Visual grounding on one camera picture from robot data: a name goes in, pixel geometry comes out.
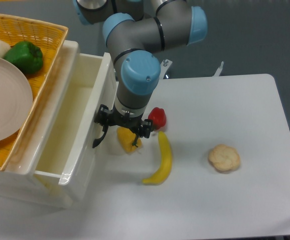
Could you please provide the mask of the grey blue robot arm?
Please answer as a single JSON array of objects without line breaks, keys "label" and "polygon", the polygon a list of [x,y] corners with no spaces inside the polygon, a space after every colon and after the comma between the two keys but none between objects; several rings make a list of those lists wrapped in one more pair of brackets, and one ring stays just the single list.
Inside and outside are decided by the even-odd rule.
[{"label": "grey blue robot arm", "polygon": [[83,24],[103,24],[118,79],[113,107],[100,105],[94,122],[103,133],[120,126],[148,138],[153,122],[143,114],[161,74],[155,53],[202,41],[208,32],[204,10],[185,0],[153,0],[153,17],[145,16],[141,0],[75,0],[73,5]]}]

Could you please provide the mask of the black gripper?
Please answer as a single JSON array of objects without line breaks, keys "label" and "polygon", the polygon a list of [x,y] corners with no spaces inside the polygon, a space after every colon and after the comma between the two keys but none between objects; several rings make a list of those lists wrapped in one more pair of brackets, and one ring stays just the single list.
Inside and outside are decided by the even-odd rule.
[{"label": "black gripper", "polygon": [[131,117],[129,113],[121,114],[117,109],[113,111],[101,104],[94,118],[94,123],[102,126],[102,136],[93,140],[92,147],[96,148],[104,140],[109,126],[119,126],[132,130],[135,134],[135,138],[132,142],[132,146],[138,148],[138,139],[150,137],[153,131],[153,121],[150,119],[142,120],[140,116]]}]

